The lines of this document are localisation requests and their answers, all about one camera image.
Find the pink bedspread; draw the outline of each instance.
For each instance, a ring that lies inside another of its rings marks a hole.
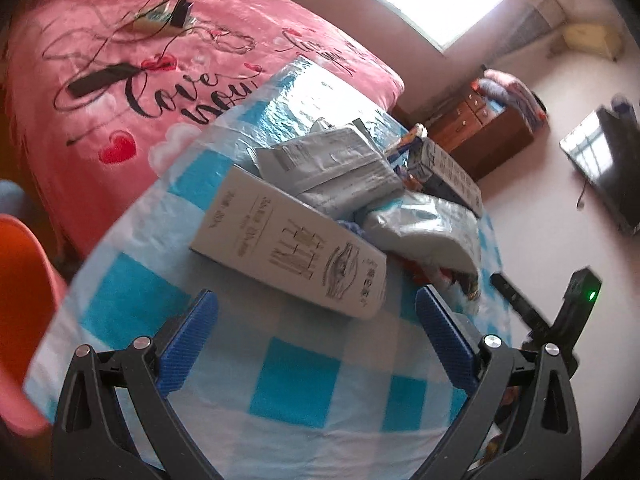
[[[225,110],[303,55],[391,108],[402,80],[289,0],[191,0],[189,34],[131,32],[161,0],[53,0],[12,28],[8,108],[52,220],[88,254]],[[76,99],[70,82],[128,62],[137,75]]]

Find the clutter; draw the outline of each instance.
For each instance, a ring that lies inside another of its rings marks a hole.
[[[385,300],[386,256],[233,166],[191,249],[303,300],[361,319]]]
[[[333,219],[402,189],[372,140],[351,125],[258,148],[255,158],[264,180]]]
[[[562,35],[570,49],[595,54],[612,61],[617,61],[624,50],[620,34],[607,25],[567,25]]]
[[[316,119],[316,122],[311,125],[309,133],[316,134],[318,132],[324,132],[325,130],[331,130],[332,128],[335,128],[335,126],[333,126],[324,117],[320,117],[319,119]]]
[[[464,206],[405,191],[368,206],[358,223],[381,251],[478,276],[478,220]]]
[[[364,238],[367,240],[367,235],[365,234],[362,227],[360,227],[356,222],[347,222],[345,220],[338,220],[338,225],[341,225],[345,229],[351,231],[353,234],[358,235],[360,238]]]
[[[484,77],[497,82],[506,88],[507,92],[519,97],[532,110],[540,121],[546,121],[546,112],[542,109],[533,92],[516,76],[497,70],[485,70]]]
[[[404,188],[407,191],[414,191],[416,193],[422,192],[422,183],[415,178],[406,167],[404,166],[396,166],[394,168],[396,175],[400,177],[402,180],[402,184],[404,184]]]
[[[447,301],[456,302],[456,311],[466,316],[477,316],[480,308],[481,285],[478,276],[441,269],[437,266],[420,266],[401,258],[402,266],[418,287],[433,285]]]
[[[362,122],[362,119],[354,119],[353,121],[351,121],[351,124],[355,126],[361,134],[364,135],[364,137],[369,141],[369,144],[373,146],[375,150],[377,150],[379,153],[382,153],[382,151],[379,150],[376,146],[376,141],[373,140],[373,137],[371,137],[371,133],[369,130],[367,130],[367,127]]]
[[[130,28],[135,32],[154,35],[188,34],[197,22],[191,15],[193,2],[177,0],[173,9],[170,8],[169,2],[170,0],[163,0],[159,5],[140,10],[131,22]]]
[[[505,87],[491,79],[478,79],[471,83],[471,88],[480,95],[488,97],[503,106],[515,108],[520,112],[520,115],[532,132],[545,124],[545,121],[540,119],[536,111],[529,105],[528,101],[524,100],[517,94],[509,92]]]
[[[385,158],[389,164],[393,164],[409,150],[418,149],[422,146],[422,139],[416,128],[412,128],[406,135],[402,136],[398,142],[392,144],[385,150]]]
[[[409,151],[407,170],[420,181],[427,194],[443,198],[471,209],[482,216],[482,195],[479,187],[460,165],[440,146],[426,136],[421,124],[416,124],[422,147]]]

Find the pink chair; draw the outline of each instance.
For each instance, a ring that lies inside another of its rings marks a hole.
[[[33,354],[66,293],[33,233],[0,214],[0,417],[21,436],[48,425],[22,392]]]

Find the wooden dresser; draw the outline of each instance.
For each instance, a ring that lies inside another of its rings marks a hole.
[[[507,107],[496,111],[493,104],[487,104],[471,89],[427,131],[476,181],[534,140],[517,110]]]

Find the cardboard box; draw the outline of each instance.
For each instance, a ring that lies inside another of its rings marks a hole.
[[[385,300],[386,256],[233,166],[191,249],[303,300],[361,319]]]
[[[428,137],[420,151],[411,151],[407,163],[409,172],[422,184],[424,192],[471,209],[483,215],[480,188],[460,165]]]

